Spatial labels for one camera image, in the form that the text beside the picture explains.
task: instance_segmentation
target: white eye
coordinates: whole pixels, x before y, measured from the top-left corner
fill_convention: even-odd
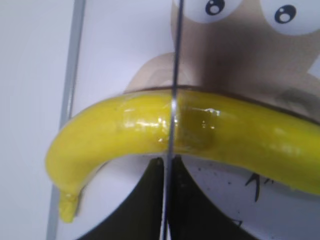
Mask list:
[[[184,0],[184,15],[198,23],[212,23],[229,16],[243,0]]]
[[[271,27],[284,35],[304,35],[320,29],[319,0],[260,0]]]

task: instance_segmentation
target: black pupil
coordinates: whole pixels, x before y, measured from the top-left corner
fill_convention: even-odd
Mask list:
[[[295,18],[297,10],[292,5],[284,5],[280,7],[274,15],[274,19],[278,24],[286,24]]]
[[[214,16],[219,14],[224,8],[224,0],[210,0],[205,6],[205,12],[210,16]]]

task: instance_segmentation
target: banana peel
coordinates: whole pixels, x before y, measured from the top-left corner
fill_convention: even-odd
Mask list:
[[[165,152],[171,91],[128,93],[71,119],[51,144],[46,170],[60,190],[59,214],[73,221],[83,187],[106,162]],[[242,167],[320,195],[320,126],[246,101],[180,89],[174,152]]]

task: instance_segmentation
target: white surface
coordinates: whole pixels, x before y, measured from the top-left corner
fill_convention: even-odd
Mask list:
[[[172,0],[88,0],[74,96],[75,115],[121,94],[150,59],[173,52]],[[109,216],[136,186],[150,156],[127,156],[104,166],[85,188],[72,224],[58,224],[57,240],[73,240]]]
[[[44,158],[59,128],[71,0],[0,1],[0,239],[46,238]]]
[[[320,197],[293,191],[278,182],[245,186],[252,172],[191,156],[183,156],[190,175],[204,194],[229,218],[243,221],[246,231],[261,240],[314,240],[320,236]]]
[[[320,80],[320,55],[314,61],[314,63],[310,67],[308,73],[315,76],[316,78],[318,78]]]
[[[310,34],[320,29],[320,1],[318,0],[260,0],[260,3],[266,21],[278,33],[295,36]],[[285,5],[294,6],[296,15],[286,24],[277,24],[275,13]]]
[[[174,0],[176,6],[179,5],[180,0]],[[208,15],[205,12],[206,6],[211,5],[210,11],[215,13],[215,11],[219,11],[219,7],[215,5],[216,3],[208,0],[185,0],[184,1],[184,15],[189,19],[197,22],[197,23],[213,23],[220,21],[224,18],[227,18],[230,14],[232,14],[238,6],[243,2],[243,0],[232,0],[225,1],[224,8],[217,15]]]

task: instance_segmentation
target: gray stripe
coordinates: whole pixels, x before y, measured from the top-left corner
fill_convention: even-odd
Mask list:
[[[79,49],[84,22],[86,0],[75,0],[69,40],[69,51],[65,73],[63,101],[60,116],[60,128],[72,116],[72,106],[75,95]],[[59,191],[53,186],[49,209],[49,219],[46,231],[46,240],[56,240],[59,222]]]

